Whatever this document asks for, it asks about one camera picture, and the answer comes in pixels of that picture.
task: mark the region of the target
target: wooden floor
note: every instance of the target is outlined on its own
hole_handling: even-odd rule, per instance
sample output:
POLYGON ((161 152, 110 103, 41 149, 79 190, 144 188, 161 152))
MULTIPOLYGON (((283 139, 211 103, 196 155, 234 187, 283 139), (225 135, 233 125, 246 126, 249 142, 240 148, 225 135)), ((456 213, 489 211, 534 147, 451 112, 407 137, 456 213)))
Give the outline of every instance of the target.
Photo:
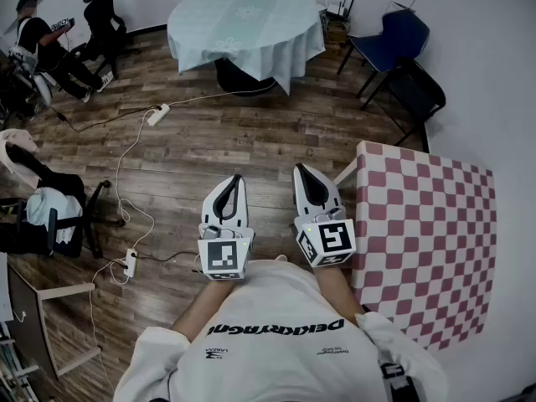
MULTIPOLYGON (((121 59, 120 79, 103 93, 84 105, 60 92, 54 96, 55 108, 80 128, 131 109, 223 92, 213 66, 178 74, 165 32, 137 36, 135 45, 142 53, 121 59)), ((353 160, 361 140, 393 144, 402 136, 378 106, 372 104, 367 112, 359 110, 361 102, 355 93, 370 68, 362 68, 359 58, 351 58, 337 76, 341 60, 342 56, 329 59, 320 55, 309 61, 306 76, 293 80, 290 96, 277 86, 257 97, 196 100, 174 106, 156 127, 145 126, 140 142, 123 159, 118 185, 121 196, 156 219, 153 232, 137 246, 140 254, 165 259, 179 250, 197 251, 203 199, 217 183, 240 173, 246 179, 250 226, 256 232, 253 259, 273 259, 284 253, 301 261, 289 229, 294 217, 293 166, 304 162, 334 178, 353 160)), ((385 95, 379 95, 379 100, 392 104, 385 95)), ((86 193, 91 194, 99 181, 110 179, 112 188, 101 195, 100 212, 116 217, 117 161, 136 140, 141 120, 142 113, 137 113, 79 134, 48 111, 25 129, 39 146, 37 157, 57 172, 79 174, 86 193)), ((412 137, 404 146, 420 149, 420 139, 412 137)), ((5 169, 0 180, 0 198, 32 193, 5 169)), ((352 187, 342 192, 350 214, 354 193, 352 187)), ((124 228, 98 226, 108 258, 124 257, 126 249, 150 227, 150 219, 127 210, 131 221, 124 228)), ((204 286, 204 277, 192 272, 193 258, 179 255, 165 263, 140 259, 135 278, 124 286, 111 279, 109 269, 97 276, 93 293, 96 337, 114 385, 128 367, 143 329, 169 327, 204 286)), ((39 289, 91 281, 106 264, 93 260, 86 250, 75 260, 60 255, 23 255, 9 261, 39 289)), ((118 267, 116 275, 123 280, 118 267)), ((46 314, 59 365, 95 346, 87 295, 50 301, 46 314)), ((111 400, 98 359, 59 382, 40 372, 32 375, 43 401, 48 397, 56 402, 111 400)))

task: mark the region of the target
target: sneaker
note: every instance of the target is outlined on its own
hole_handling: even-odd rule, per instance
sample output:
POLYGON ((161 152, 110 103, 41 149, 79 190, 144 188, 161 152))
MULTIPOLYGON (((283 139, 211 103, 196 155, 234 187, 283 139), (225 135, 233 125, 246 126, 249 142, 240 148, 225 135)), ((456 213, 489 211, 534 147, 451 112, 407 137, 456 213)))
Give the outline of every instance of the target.
POLYGON ((102 86, 97 90, 97 92, 102 92, 102 90, 104 90, 108 86, 108 84, 113 81, 114 75, 110 71, 106 75, 102 76, 101 79, 102 86))
POLYGON ((90 90, 87 90, 87 92, 85 93, 85 96, 84 98, 82 99, 82 101, 84 103, 87 103, 89 100, 90 100, 90 97, 91 97, 91 91, 90 90))

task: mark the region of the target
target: table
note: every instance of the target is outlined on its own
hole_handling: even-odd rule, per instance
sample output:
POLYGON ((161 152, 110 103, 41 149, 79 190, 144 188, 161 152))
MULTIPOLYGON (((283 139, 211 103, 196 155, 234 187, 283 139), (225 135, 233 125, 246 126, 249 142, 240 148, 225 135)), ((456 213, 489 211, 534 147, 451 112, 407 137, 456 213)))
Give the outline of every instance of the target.
POLYGON ((256 80, 273 77, 287 94, 291 77, 325 50, 314 0, 183 0, 167 30, 179 73, 227 58, 256 80))
POLYGON ((430 351, 481 332, 497 243, 492 172, 361 142, 335 184, 356 174, 356 299, 430 351))
POLYGON ((9 332, 23 355, 27 359, 33 359, 50 377, 58 379, 101 352, 98 347, 92 348, 63 365, 62 368, 58 368, 50 347, 43 313, 43 301, 92 291, 95 289, 95 284, 85 283, 36 291, 11 266, 8 267, 8 283, 12 308, 22 320, 20 322, 15 318, 8 322, 9 332))

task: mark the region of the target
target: office chair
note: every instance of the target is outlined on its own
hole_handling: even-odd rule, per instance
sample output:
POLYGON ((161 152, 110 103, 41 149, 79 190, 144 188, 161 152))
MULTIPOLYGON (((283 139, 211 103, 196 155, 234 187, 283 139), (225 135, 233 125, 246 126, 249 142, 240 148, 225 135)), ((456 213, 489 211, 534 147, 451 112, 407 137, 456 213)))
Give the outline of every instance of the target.
POLYGON ((394 145, 400 145, 406 138, 419 130, 423 151, 430 153, 428 140, 426 139, 425 122, 439 109, 445 107, 445 93, 436 81, 414 60, 398 58, 396 64, 398 67, 385 76, 385 79, 361 106, 361 110, 365 110, 369 102, 374 100, 376 94, 382 89, 388 90, 415 121, 415 126, 409 132, 406 132, 382 105, 374 100, 404 133, 404 136, 394 145))
POLYGON ((31 153, 18 146, 7 146, 9 158, 18 164, 31 169, 39 178, 39 188, 54 188, 63 195, 74 196, 82 207, 82 215, 77 218, 58 219, 56 209, 50 210, 49 230, 44 225, 33 225, 25 221, 26 200, 20 198, 6 198, 0 200, 0 211, 4 214, 16 214, 17 223, 0 223, 0 251, 13 254, 35 253, 38 255, 51 255, 53 251, 72 258, 80 256, 82 250, 82 232, 90 246, 94 258, 102 257, 102 249, 98 240, 91 231, 92 223, 111 224, 123 226, 123 219, 108 221, 93 216, 96 200, 102 188, 109 188, 111 183, 106 180, 100 182, 97 189, 86 203, 84 184, 75 174, 55 173, 38 161, 31 153), (75 232, 69 243, 56 243, 56 232, 60 229, 75 227, 75 232))
POLYGON ((423 51, 430 36, 430 29, 410 9, 386 13, 382 17, 384 30, 376 36, 350 39, 350 49, 338 69, 340 75, 353 49, 364 57, 362 66, 368 61, 374 71, 356 95, 359 98, 378 72, 396 67, 399 57, 416 58, 423 51))
POLYGON ((119 55, 140 54, 140 49, 122 49, 130 42, 126 36, 125 21, 114 12, 114 0, 83 0, 89 3, 84 11, 84 18, 90 25, 91 38, 87 44, 81 44, 72 50, 78 59, 84 62, 88 59, 95 61, 99 55, 105 57, 95 72, 98 75, 105 65, 111 66, 111 73, 117 79, 116 59, 119 55), (111 23, 119 24, 117 30, 111 23))

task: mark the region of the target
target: black pants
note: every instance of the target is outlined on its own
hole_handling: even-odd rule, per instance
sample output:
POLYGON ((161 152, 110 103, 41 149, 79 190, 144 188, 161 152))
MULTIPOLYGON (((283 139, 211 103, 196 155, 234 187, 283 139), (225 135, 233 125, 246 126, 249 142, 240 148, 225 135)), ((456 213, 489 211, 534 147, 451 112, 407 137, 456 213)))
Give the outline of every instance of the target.
POLYGON ((87 89, 78 85, 70 79, 73 75, 80 82, 98 90, 102 87, 102 79, 98 75, 93 75, 87 67, 73 55, 67 54, 60 62, 56 69, 50 71, 50 75, 54 77, 65 91, 74 97, 81 100, 87 93, 87 89))

